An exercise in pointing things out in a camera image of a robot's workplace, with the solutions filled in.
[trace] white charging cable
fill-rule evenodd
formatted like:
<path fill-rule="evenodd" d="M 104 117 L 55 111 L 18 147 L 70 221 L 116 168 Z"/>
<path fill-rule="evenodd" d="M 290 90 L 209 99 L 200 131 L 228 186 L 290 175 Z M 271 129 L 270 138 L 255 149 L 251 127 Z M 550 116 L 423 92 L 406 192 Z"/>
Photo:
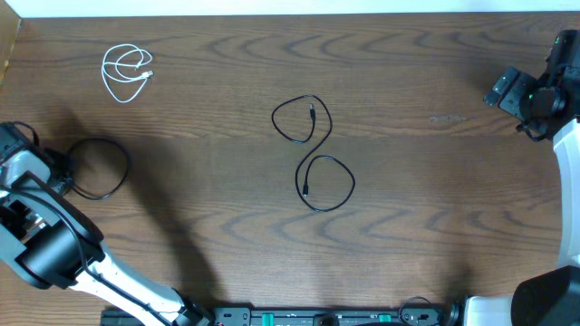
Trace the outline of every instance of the white charging cable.
<path fill-rule="evenodd" d="M 119 57 L 119 59 L 117 59 L 116 62 L 108 62 L 107 61 L 107 56 L 109 55 L 109 53 L 115 49 L 121 48 L 121 47 L 131 47 L 133 48 L 133 50 L 130 50 L 128 52 L 126 52 L 125 54 L 123 54 L 122 56 Z M 127 55 L 131 54 L 131 53 L 136 53 L 138 52 L 141 55 L 141 59 L 139 60 L 139 62 L 135 63 L 135 64 L 131 64 L 131 63 L 120 63 L 121 59 L 123 59 L 124 57 L 126 57 Z M 144 62 L 145 60 L 145 55 L 149 56 L 149 59 Z M 153 56 L 151 55 L 151 53 L 149 53 L 147 50 L 143 50 L 133 44 L 119 44 L 119 45 L 115 45 L 113 46 L 111 49 L 109 49 L 105 55 L 102 57 L 102 66 L 101 66 L 101 76 L 102 76 L 102 81 L 105 83 L 105 87 L 107 87 L 107 90 L 109 90 L 109 93 L 112 95 L 113 99 L 115 99 L 117 102 L 119 103 L 127 103 L 130 101 L 133 101 L 133 99 L 135 99 L 135 97 L 137 97 L 137 95 L 139 94 L 139 92 L 143 89 L 143 86 L 145 86 L 145 84 L 147 83 L 147 80 L 149 79 L 149 77 L 151 77 L 153 75 L 152 71 L 148 71 L 148 72 L 144 72 L 139 76 L 136 77 L 129 77 L 129 76 L 125 76 L 124 74 L 122 74 L 119 71 L 119 67 L 133 67 L 135 68 L 135 70 L 139 69 L 140 67 L 150 63 L 153 60 Z M 119 76 L 121 77 L 116 78 L 111 76 L 108 72 L 106 67 L 108 65 L 112 65 L 115 67 L 115 71 L 119 74 Z M 137 91 L 135 91 L 135 94 L 133 94 L 133 96 L 131 96 L 128 100 L 126 101 L 121 101 L 119 100 L 119 98 L 117 98 L 117 96 L 115 96 L 115 93 L 112 92 L 111 87 L 109 86 L 109 83 L 107 82 L 107 78 L 111 78 L 112 80 L 116 81 L 116 82 L 123 82 L 123 83 L 130 83 L 130 82 L 138 82 L 138 81 L 143 81 L 143 83 L 141 84 L 141 86 L 137 89 Z"/>

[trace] wooden table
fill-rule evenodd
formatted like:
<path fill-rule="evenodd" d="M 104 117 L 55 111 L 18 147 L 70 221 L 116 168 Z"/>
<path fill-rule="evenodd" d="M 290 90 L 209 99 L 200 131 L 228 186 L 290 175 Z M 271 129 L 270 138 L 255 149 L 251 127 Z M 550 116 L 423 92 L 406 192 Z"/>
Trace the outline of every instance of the wooden table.
<path fill-rule="evenodd" d="M 580 14 L 374 14 L 25 20 L 1 120 L 65 150 L 121 141 L 129 183 L 103 202 L 67 198 L 144 274 L 209 307 L 385 307 L 422 295 L 499 295 L 555 268 L 560 182 L 551 143 L 482 102 L 509 65 L 539 75 Z M 102 55 L 135 43 L 153 81 L 129 104 L 102 85 Z M 113 85 L 121 97 L 132 86 Z M 295 167 L 313 144 L 273 128 L 282 101 L 320 96 L 334 131 L 319 153 L 356 176 L 342 208 L 309 210 Z M 319 140 L 328 122 L 318 108 Z M 281 112 L 295 135 L 306 103 Z M 82 159 L 87 187 L 119 175 L 112 150 Z M 317 162 L 311 199 L 350 179 Z M 36 290 L 0 266 L 0 324 L 96 325 L 106 302 Z"/>

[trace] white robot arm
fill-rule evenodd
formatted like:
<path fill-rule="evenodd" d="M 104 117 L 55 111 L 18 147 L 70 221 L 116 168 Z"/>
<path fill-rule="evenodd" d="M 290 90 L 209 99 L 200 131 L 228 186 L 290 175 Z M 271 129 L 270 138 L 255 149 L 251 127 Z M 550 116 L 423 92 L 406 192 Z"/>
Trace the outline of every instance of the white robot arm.
<path fill-rule="evenodd" d="M 465 326 L 573 325 L 580 322 L 580 31 L 556 37 L 546 72 L 507 69 L 484 101 L 521 120 L 533 141 L 550 139 L 562 180 L 557 270 L 521 283 L 514 295 L 467 299 Z"/>
<path fill-rule="evenodd" d="M 211 314 L 117 259 L 63 199 L 61 154 L 40 150 L 12 122 L 0 123 L 0 148 L 0 259 L 22 279 L 93 294 L 146 325 L 213 326 Z"/>

